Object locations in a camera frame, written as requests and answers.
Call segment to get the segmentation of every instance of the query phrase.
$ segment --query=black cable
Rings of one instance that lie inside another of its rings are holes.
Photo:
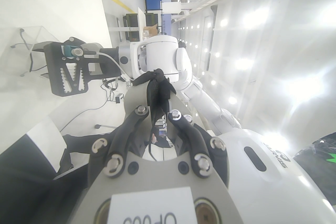
[[[24,32],[24,29],[23,29],[23,28],[20,28],[20,37],[21,37],[21,39],[23,40],[23,43],[17,43],[17,44],[15,44],[15,45],[11,46],[12,48],[14,48],[14,47],[15,47],[16,45],[18,45],[18,44],[24,44],[24,45],[26,46],[27,50],[30,50],[28,45],[33,46],[33,44],[28,44],[28,43],[26,42],[26,40],[24,40],[24,38],[23,38],[23,36],[22,36],[22,33],[23,33],[23,32]],[[31,52],[30,52],[30,54],[29,54],[29,57],[30,57],[30,67],[29,67],[29,72],[38,71],[38,70],[40,70],[40,69],[42,69],[42,68],[44,68],[44,67],[47,66],[47,65],[45,65],[45,66],[43,66],[43,67],[41,67],[41,68],[38,68],[38,69],[36,69],[36,70],[33,70],[33,55],[32,55]]]

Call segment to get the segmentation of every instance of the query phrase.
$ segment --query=bright light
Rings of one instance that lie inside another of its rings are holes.
[[[231,97],[229,98],[229,103],[232,104],[232,105],[234,105],[234,104],[237,103],[237,99],[236,99],[235,97],[232,97],[232,96],[231,96]]]
[[[228,25],[228,20],[227,19],[223,19],[221,20],[221,23],[220,23],[221,27],[225,27]]]
[[[296,101],[304,102],[323,92],[323,83],[318,77],[306,77],[285,83],[287,93]]]
[[[323,10],[321,22],[325,25],[336,25],[336,3]]]
[[[322,199],[323,203],[329,208],[329,210],[333,211],[333,206],[329,203],[328,200]]]
[[[250,12],[244,17],[244,25],[247,28],[264,24],[267,20],[269,10],[267,8],[259,8],[256,11]]]
[[[241,58],[236,60],[235,67],[239,70],[247,70],[253,65],[253,60],[247,58]]]
[[[287,139],[285,139],[280,133],[268,132],[264,134],[264,143],[271,148],[280,151],[286,151],[289,148]]]

